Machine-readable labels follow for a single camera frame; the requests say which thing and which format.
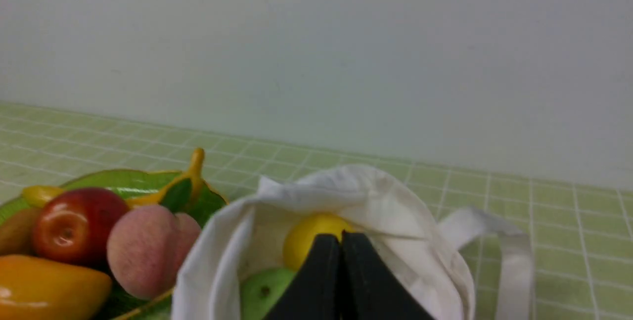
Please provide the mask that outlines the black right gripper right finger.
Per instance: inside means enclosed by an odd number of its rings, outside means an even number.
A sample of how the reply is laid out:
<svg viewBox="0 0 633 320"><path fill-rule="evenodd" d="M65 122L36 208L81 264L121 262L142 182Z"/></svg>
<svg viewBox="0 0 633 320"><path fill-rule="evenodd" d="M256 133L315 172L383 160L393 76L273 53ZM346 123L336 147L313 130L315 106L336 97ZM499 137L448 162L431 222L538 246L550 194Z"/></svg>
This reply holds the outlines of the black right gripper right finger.
<svg viewBox="0 0 633 320"><path fill-rule="evenodd" d="M344 232L340 253L343 320L431 320L364 233Z"/></svg>

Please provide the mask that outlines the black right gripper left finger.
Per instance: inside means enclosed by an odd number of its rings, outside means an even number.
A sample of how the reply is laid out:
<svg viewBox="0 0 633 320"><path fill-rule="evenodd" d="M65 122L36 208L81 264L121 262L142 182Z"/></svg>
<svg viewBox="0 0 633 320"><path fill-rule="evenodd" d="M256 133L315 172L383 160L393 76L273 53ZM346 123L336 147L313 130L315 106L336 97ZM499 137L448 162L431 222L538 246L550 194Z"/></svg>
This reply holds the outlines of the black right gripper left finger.
<svg viewBox="0 0 633 320"><path fill-rule="evenodd" d="M317 234L291 284L267 313L267 320L338 320L341 246L331 234Z"/></svg>

